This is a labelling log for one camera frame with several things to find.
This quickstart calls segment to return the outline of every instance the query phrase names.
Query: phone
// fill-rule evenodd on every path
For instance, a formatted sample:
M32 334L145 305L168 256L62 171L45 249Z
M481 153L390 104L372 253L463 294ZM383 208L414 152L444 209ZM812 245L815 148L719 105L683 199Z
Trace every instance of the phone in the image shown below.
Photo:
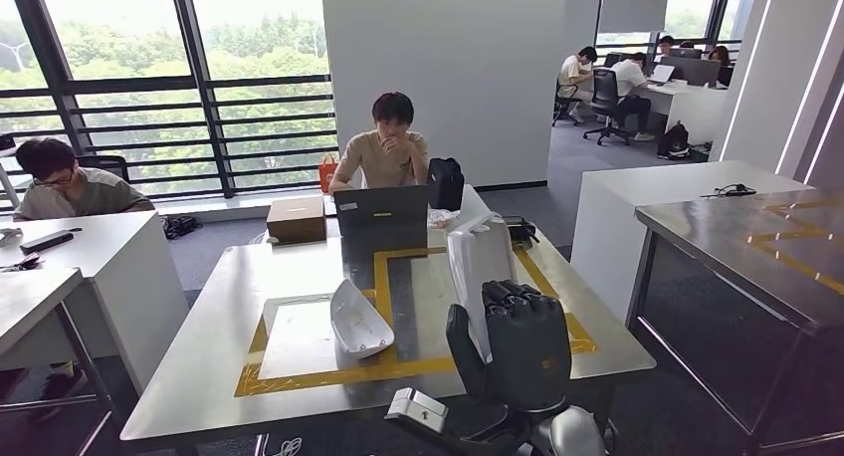
M21 251L24 255L29 255L33 252L47 250L69 240L74 240L74 234L67 230L62 230L40 239L35 239L32 242L25 242L21 244Z

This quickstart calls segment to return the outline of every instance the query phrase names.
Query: cardboard box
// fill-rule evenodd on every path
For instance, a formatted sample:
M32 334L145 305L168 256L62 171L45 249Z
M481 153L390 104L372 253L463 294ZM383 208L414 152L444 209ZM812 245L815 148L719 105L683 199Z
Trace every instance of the cardboard box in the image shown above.
M300 244L325 240L322 196L284 199L273 202L267 216L270 236L280 244Z

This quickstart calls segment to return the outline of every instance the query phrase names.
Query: laptop screen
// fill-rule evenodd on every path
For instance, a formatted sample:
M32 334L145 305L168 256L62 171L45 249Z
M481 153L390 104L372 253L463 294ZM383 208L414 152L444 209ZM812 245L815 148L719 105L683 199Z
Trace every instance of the laptop screen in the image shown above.
M654 73L651 75L650 80L655 83L668 83L672 73L674 73L673 66L657 65L654 67Z

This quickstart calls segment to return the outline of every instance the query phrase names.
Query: yellow tape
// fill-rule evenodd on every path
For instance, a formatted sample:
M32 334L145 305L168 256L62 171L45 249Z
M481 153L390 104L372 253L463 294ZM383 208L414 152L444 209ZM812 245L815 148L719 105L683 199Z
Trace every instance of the yellow tape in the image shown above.
M394 258L424 257L446 252L445 247L428 249L397 250L389 252L377 252L374 258L375 289L364 290L363 295L367 298L374 298L375 309L384 317L387 323L393 327L392 320L392 299L390 296L390 282L387 261ZM533 279L543 294L550 297L558 297L548 279L524 250L515 250L520 262L525 266L527 273ZM592 341L583 325L573 314L565 314L568 331L572 334L572 353L597 351L597 345ZM276 391L287 391L291 389L311 388L327 386L332 384L348 384L364 381L375 381L383 379L404 378L420 374L454 371L454 361L450 356L437 358L398 361L398 353L395 345L382 351L377 356L374 364L356 366L348 369L333 371L322 371L317 373L297 374L274 378L261 379L261 363L264 359L264 351L267 349L267 328L264 319L258 321L258 326L249 346L248 361L241 370L240 378L235 389L235 396L250 396L255 394L272 393Z
M817 269L812 268L806 263L803 263L790 255L787 255L781 250L776 250L767 245L767 242L784 241L784 240L798 240L798 239L823 239L835 243L837 245L844 245L844 239L836 236L833 232L824 230L823 228L801 218L794 217L792 211L800 209L817 209L823 207L837 207L844 204L840 200L823 200L815 202L794 202L791 204L777 204L764 207L764 210L771 212L784 220L791 222L802 231L797 232L776 232L772 234L750 235L747 238L747 243L762 252L773 257L777 262L782 262L791 269L816 280L818 283L827 286L828 288L844 295L844 284L838 282L832 276L823 274Z

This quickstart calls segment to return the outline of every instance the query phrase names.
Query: robotic hand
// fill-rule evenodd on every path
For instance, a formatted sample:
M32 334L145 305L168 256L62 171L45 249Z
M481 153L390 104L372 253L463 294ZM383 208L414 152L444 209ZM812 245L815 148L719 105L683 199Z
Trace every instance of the robotic hand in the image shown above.
M604 455L592 416L565 402L571 351L559 300L511 281L485 283L482 298L492 359L481 359L460 305L449 309L446 337L469 396L503 404L505 417L472 436L443 434L448 408L404 388L384 419L454 454Z

